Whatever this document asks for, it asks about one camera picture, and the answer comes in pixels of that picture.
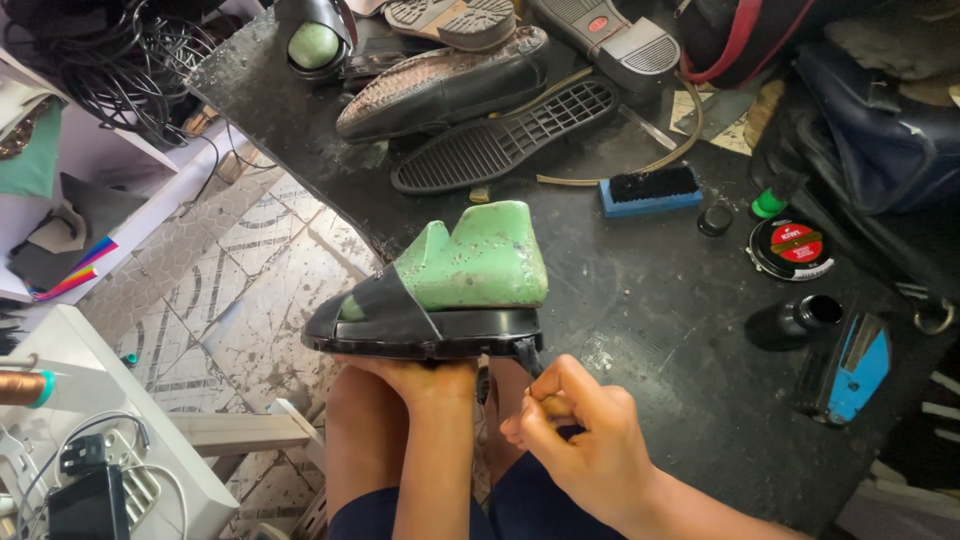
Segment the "workbench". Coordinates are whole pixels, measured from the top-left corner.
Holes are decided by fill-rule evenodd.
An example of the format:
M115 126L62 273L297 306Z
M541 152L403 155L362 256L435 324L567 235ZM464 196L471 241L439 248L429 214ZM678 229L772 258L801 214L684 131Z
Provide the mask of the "workbench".
M471 205L468 190L412 197L390 183L392 165L425 137L360 146L340 141L334 131L346 102L340 90L297 79L275 33L268 10L204 61L189 85L386 260L431 220L452 229ZM575 65L556 39L551 56L559 66L553 81L584 65ZM679 88L667 77L660 95L623 92L621 100L666 131ZM812 282L777 282L757 272L744 254L756 224L747 215L756 191L745 156L698 142L684 159L703 184L700 208L630 218L605 219L596 188L534 179L538 173L609 177L665 154L616 114L555 141L492 183L492 201L524 201L533 216L550 287L540 310L543 357L573 354L601 383L630 391L650 456L666 472L751 515L816 534L864 478L886 433L915 406L957 334L916 331L910 306L842 255ZM712 204L734 213L732 227L718 238L695 226ZM752 312L811 293L896 313L894 371L845 429L788 407L804 352L764 353L743 335Z

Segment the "leg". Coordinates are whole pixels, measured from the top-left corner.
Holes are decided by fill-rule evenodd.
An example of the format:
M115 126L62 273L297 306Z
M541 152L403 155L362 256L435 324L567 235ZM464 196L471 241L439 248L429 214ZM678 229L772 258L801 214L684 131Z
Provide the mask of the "leg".
M520 410L523 393L531 382L530 375L512 358L490 359L490 394L484 404L484 414L487 416L491 487L523 455L523 451L507 442L500 433L500 424Z
M380 377L344 368L326 402L326 519L350 501L400 486L410 418Z

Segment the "worn shoe upper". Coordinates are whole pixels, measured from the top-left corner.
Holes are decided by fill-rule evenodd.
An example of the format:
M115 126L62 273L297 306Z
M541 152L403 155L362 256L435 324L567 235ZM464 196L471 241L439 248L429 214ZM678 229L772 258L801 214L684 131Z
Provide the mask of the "worn shoe upper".
M446 48L398 63L347 105L337 133L380 140L516 108L545 90L548 46L546 32L524 26L489 51Z

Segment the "blue shoe brush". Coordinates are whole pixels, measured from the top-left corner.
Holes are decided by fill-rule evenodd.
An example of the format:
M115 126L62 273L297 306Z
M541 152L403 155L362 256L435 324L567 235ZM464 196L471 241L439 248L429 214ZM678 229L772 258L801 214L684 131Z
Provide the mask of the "blue shoe brush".
M626 173L600 182L604 217L695 207L703 200L700 179L688 166Z

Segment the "metal ring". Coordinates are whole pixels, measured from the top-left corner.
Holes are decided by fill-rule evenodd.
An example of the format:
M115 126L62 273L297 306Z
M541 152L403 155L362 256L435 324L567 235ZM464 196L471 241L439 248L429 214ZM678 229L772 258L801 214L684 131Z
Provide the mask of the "metal ring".
M917 327L917 330L925 333L926 335L937 335L938 333L946 330L951 324L953 324L953 316L956 310L953 307L953 303L946 298L941 301L941 306L943 306L943 308L947 311L947 317L939 327L935 329L929 329L924 326L924 321L920 316L920 312L916 309L913 311L913 326Z

